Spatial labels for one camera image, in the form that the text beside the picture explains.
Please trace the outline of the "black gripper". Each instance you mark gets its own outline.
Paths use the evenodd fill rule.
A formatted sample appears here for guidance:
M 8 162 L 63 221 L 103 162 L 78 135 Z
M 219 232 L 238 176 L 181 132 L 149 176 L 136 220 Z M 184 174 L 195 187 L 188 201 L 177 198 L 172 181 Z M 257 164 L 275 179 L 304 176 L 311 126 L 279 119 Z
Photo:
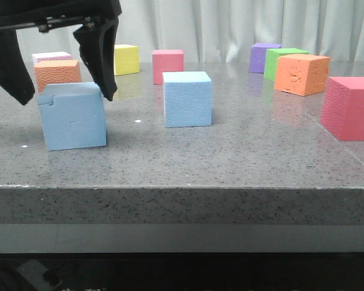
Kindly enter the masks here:
M 82 24 L 73 33 L 80 57 L 103 96 L 112 101 L 117 91 L 114 45 L 121 13 L 119 1 L 0 1 L 0 86 L 22 105 L 35 94 L 16 32 L 5 30 L 37 27 L 47 33 Z

